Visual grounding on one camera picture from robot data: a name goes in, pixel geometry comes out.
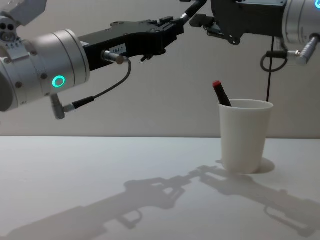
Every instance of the white table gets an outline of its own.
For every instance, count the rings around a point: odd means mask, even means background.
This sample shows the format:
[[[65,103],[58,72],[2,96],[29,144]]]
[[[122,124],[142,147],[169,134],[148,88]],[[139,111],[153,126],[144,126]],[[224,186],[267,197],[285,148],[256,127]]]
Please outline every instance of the white table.
[[[0,240],[320,239],[320,140],[269,139],[275,169],[250,176],[220,139],[0,137],[0,156]]]

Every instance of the green led ring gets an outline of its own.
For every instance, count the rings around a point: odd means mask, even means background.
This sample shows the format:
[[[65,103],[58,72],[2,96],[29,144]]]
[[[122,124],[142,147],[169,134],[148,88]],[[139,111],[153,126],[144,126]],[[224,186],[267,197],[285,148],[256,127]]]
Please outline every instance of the green led ring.
[[[65,85],[66,83],[66,78],[64,76],[56,76],[53,81],[52,81],[52,86],[54,86],[55,88],[61,88],[63,85]]]

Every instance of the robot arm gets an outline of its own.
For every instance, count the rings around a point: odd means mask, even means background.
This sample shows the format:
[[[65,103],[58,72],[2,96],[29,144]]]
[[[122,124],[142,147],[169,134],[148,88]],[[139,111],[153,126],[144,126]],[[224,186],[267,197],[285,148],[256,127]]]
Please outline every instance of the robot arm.
[[[166,47],[184,33],[185,23],[207,2],[193,1],[177,19],[120,21],[109,29],[79,38],[65,29],[22,40],[17,27],[27,25],[43,13],[47,1],[12,0],[0,15],[0,112],[50,97],[56,118],[63,119],[65,112],[73,109],[62,106],[58,93],[86,83],[90,71],[114,62],[121,64],[124,59],[138,55],[143,55],[144,61],[164,54]],[[81,104],[93,99],[90,97]]]
[[[46,10],[47,0],[11,0],[1,15],[14,20],[17,26],[26,26]]]
[[[214,17],[197,14],[190,22],[204,27],[211,37],[225,39],[233,45],[244,34],[281,38],[283,51],[268,52],[266,57],[296,58],[308,63],[320,36],[320,0],[211,0]],[[302,51],[288,51],[286,44],[304,45]]]

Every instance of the black cable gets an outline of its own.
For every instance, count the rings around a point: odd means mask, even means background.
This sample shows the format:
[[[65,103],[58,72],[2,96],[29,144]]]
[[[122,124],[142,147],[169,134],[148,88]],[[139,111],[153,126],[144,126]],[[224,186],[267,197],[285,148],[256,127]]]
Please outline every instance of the black cable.
[[[275,49],[275,37],[272,37],[272,42],[271,42],[271,52],[273,52]],[[262,69],[264,69],[264,61],[266,58],[262,57],[260,65],[262,67]],[[272,63],[273,63],[273,58],[270,58],[270,66],[269,66],[269,78],[268,78],[268,90],[266,93],[266,101],[269,102],[269,98],[270,98],[270,88],[271,88],[271,74],[272,74]]]
[[[132,63],[131,63],[130,59],[127,58],[127,62],[128,62],[128,72],[120,82],[118,82],[117,84],[113,85],[112,87],[108,88],[107,90],[105,90],[105,91],[103,91],[103,92],[101,92],[101,93],[99,93],[99,94],[97,94],[95,96],[90,96],[90,97],[84,98],[84,99],[82,99],[80,101],[73,102],[72,104],[70,104],[70,105],[65,107],[65,111],[69,106],[71,106],[71,111],[72,111],[72,110],[78,109],[80,107],[83,107],[84,105],[87,105],[89,103],[92,103],[97,98],[100,98],[101,96],[111,92],[112,90],[114,90],[115,88],[117,88],[121,84],[123,84],[130,77],[131,70],[132,70]]]
[[[263,71],[267,72],[267,73],[275,73],[275,72],[278,72],[280,71],[281,69],[283,69],[287,63],[288,63],[288,59],[286,58],[284,60],[284,63],[280,66],[280,67],[277,67],[275,69],[272,69],[272,65],[271,65],[271,68],[267,69],[265,66],[264,66],[264,63],[265,63],[265,60],[267,58],[267,55],[264,55],[260,61],[260,67],[262,68]]]
[[[130,61],[130,59],[127,59],[127,62],[128,62],[128,72],[127,74],[125,75],[125,77],[120,81],[118,82],[117,84],[113,85],[112,87],[108,88],[107,90],[93,96],[94,99],[97,99],[97,98],[100,98],[101,96],[111,92],[112,90],[114,90],[115,88],[119,87],[121,84],[123,84],[129,77],[130,77],[130,74],[131,74],[131,69],[132,69],[132,63]]]

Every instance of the label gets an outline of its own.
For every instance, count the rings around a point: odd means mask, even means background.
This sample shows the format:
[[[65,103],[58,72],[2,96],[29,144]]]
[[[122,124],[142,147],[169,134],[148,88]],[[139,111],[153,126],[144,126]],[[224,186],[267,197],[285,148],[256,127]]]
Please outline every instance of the label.
[[[121,44],[110,48],[109,51],[113,54],[125,54],[127,52],[127,46],[126,44]]]

